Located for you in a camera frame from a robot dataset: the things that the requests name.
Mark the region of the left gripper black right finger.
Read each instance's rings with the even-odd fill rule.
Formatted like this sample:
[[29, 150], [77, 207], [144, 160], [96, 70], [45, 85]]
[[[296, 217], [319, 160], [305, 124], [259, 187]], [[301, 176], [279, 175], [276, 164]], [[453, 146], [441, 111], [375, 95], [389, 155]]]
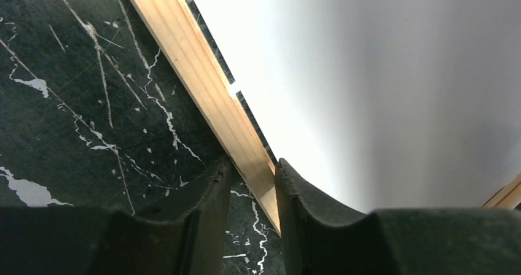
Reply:
[[356, 211], [285, 159], [276, 197], [287, 274], [519, 274], [520, 212], [502, 208]]

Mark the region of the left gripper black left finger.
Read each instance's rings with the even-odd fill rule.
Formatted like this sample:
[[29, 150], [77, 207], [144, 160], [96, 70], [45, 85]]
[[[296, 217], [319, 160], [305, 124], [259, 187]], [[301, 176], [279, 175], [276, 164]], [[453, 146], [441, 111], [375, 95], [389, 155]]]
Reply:
[[220, 274], [232, 163], [135, 215], [108, 207], [4, 207], [2, 274]]

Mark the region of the wooden picture frame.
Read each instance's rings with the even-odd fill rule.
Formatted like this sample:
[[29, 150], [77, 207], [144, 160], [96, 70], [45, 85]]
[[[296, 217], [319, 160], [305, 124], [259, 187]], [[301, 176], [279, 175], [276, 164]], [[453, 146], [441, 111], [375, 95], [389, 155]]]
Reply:
[[363, 213], [520, 203], [520, 0], [131, 0], [279, 227], [275, 161]]

